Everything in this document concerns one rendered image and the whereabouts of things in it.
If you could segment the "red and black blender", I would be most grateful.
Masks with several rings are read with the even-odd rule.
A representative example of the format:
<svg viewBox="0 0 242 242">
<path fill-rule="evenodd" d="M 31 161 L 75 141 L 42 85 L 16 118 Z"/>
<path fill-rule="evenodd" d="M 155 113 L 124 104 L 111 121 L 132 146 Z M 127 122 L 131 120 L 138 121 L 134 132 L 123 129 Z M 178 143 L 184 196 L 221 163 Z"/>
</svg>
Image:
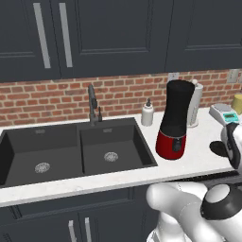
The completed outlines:
<svg viewBox="0 0 242 242">
<path fill-rule="evenodd" d="M 166 106 L 156 141 L 157 154 L 177 160 L 186 143 L 187 113 L 195 85 L 186 80 L 170 80 L 166 85 Z"/>
</svg>

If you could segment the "white soap dispenser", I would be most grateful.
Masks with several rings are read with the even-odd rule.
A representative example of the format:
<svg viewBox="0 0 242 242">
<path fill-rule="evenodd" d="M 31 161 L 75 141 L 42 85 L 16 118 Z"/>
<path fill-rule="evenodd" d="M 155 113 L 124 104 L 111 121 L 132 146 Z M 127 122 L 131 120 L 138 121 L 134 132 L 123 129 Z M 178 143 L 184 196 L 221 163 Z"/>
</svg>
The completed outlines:
<svg viewBox="0 0 242 242">
<path fill-rule="evenodd" d="M 146 127 L 151 126 L 153 122 L 153 114 L 154 108 L 151 104 L 151 100 L 148 99 L 147 103 L 144 105 L 142 109 L 141 124 Z"/>
</svg>

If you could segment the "black sink tap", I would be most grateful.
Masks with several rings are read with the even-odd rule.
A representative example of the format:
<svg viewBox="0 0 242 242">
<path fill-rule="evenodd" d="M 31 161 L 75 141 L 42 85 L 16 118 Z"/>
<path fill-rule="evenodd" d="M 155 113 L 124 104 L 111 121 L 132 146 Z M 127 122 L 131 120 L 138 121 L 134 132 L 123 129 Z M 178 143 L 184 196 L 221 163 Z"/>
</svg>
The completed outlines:
<svg viewBox="0 0 242 242">
<path fill-rule="evenodd" d="M 92 126 L 95 125 L 96 122 L 102 121 L 101 109 L 97 105 L 96 97 L 95 97 L 95 89 L 92 84 L 88 86 L 88 94 L 89 94 L 89 108 L 90 108 L 90 123 Z M 95 115 L 95 109 L 98 109 L 98 115 Z"/>
</svg>

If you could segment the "black double sink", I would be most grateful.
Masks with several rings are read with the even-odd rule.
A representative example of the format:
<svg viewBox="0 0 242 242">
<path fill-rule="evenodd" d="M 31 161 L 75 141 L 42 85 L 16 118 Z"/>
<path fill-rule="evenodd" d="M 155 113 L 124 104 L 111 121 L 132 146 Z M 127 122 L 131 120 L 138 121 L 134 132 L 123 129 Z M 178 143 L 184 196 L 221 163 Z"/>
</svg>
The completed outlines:
<svg viewBox="0 0 242 242">
<path fill-rule="evenodd" d="M 0 188 L 155 166 L 134 118 L 4 130 Z"/>
</svg>

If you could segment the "white paper towel roll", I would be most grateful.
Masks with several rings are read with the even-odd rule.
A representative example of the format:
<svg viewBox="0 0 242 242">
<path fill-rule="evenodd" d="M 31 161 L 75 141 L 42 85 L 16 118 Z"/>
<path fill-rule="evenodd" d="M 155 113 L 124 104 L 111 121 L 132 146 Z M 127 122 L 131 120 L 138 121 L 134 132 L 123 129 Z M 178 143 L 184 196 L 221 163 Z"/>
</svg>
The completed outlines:
<svg viewBox="0 0 242 242">
<path fill-rule="evenodd" d="M 195 91 L 192 95 L 188 114 L 187 114 L 187 127 L 194 128 L 199 124 L 197 119 L 197 113 L 199 109 L 199 103 L 202 96 L 203 85 L 200 84 L 196 79 L 192 80 L 192 83 L 195 85 Z"/>
</svg>

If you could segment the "dark panel under sink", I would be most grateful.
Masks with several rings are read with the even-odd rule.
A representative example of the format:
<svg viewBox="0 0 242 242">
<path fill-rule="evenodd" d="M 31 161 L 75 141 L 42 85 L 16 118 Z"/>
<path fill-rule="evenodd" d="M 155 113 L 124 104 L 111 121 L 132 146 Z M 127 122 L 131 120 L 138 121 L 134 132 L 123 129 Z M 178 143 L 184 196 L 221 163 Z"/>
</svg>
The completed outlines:
<svg viewBox="0 0 242 242">
<path fill-rule="evenodd" d="M 86 195 L 72 196 L 61 199 L 44 200 L 26 204 L 9 206 L 14 219 L 24 216 L 34 216 L 44 213 L 54 213 L 61 210 L 106 205 L 115 202 L 126 202 L 132 200 L 132 188 L 122 188 Z"/>
</svg>

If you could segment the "dark base cupboard door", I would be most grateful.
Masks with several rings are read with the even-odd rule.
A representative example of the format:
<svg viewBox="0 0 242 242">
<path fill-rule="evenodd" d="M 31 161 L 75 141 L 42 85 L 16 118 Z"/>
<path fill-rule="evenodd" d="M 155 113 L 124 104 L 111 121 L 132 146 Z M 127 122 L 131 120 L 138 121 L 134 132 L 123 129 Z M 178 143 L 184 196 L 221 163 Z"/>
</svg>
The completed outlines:
<svg viewBox="0 0 242 242">
<path fill-rule="evenodd" d="M 158 212 L 146 202 L 114 204 L 78 214 L 81 242 L 87 242 L 85 217 L 90 218 L 93 242 L 147 242 Z"/>
<path fill-rule="evenodd" d="M 78 216 L 37 217 L 0 226 L 0 242 L 72 242 L 68 222 L 74 220 L 77 242 L 81 242 Z"/>
</svg>

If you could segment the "grey kitchen scale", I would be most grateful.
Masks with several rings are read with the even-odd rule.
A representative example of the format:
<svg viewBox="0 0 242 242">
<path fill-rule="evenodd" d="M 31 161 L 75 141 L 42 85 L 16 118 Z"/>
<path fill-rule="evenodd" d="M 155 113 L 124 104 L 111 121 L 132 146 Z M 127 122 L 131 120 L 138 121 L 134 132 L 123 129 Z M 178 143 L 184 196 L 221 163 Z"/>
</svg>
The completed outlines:
<svg viewBox="0 0 242 242">
<path fill-rule="evenodd" d="M 239 123 L 239 118 L 235 110 L 230 105 L 224 103 L 213 104 L 210 107 L 209 114 L 222 126 L 226 126 L 232 122 Z"/>
</svg>

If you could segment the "yellow jar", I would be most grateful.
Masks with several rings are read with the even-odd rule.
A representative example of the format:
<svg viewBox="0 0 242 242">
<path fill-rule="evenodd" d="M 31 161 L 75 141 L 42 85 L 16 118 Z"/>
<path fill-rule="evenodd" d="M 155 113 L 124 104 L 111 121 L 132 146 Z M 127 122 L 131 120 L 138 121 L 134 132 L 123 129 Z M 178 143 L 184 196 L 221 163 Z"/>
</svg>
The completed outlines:
<svg viewBox="0 0 242 242">
<path fill-rule="evenodd" d="M 242 94 L 236 94 L 233 97 L 232 108 L 237 112 L 238 115 L 242 114 Z"/>
</svg>

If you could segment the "white wall socket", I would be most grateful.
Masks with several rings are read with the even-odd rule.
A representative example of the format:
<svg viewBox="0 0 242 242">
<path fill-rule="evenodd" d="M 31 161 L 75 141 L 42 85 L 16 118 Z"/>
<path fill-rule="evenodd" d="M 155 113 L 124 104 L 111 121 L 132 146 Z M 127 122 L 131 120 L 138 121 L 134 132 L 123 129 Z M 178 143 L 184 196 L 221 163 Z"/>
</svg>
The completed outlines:
<svg viewBox="0 0 242 242">
<path fill-rule="evenodd" d="M 236 83 L 239 75 L 238 69 L 231 69 L 227 76 L 228 83 Z"/>
<path fill-rule="evenodd" d="M 177 73 L 168 73 L 168 78 L 167 78 L 167 82 L 169 82 L 170 80 L 173 79 L 178 79 L 179 78 L 179 72 Z"/>
</svg>

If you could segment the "dark wall cupboard door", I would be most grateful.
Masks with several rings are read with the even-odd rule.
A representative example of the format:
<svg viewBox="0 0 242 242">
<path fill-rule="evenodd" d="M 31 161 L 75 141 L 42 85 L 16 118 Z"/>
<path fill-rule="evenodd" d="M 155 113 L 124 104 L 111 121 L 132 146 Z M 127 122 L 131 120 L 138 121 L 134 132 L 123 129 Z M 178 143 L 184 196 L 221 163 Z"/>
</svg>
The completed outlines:
<svg viewBox="0 0 242 242">
<path fill-rule="evenodd" d="M 50 69 L 43 66 L 34 3 L 42 7 Z M 0 82 L 60 77 L 50 0 L 0 0 Z"/>
<path fill-rule="evenodd" d="M 167 72 L 242 68 L 242 0 L 174 0 Z"/>
<path fill-rule="evenodd" d="M 66 4 L 67 68 L 59 3 Z M 50 0 L 64 78 L 162 73 L 172 0 Z"/>
</svg>

